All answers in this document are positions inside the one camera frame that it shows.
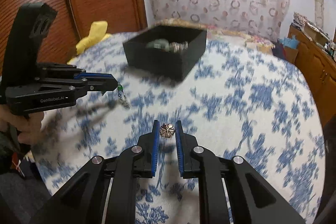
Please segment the person's left hand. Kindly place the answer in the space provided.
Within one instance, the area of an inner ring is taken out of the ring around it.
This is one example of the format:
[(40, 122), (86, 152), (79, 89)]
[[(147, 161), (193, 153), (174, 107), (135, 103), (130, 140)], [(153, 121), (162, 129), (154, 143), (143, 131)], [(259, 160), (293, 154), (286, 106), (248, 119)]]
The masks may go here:
[(35, 145), (43, 137), (41, 133), (44, 112), (33, 113), (29, 118), (17, 116), (11, 113), (6, 105), (1, 105), (1, 132), (6, 132), (9, 125), (14, 126), (21, 133), (18, 135), (18, 142)]

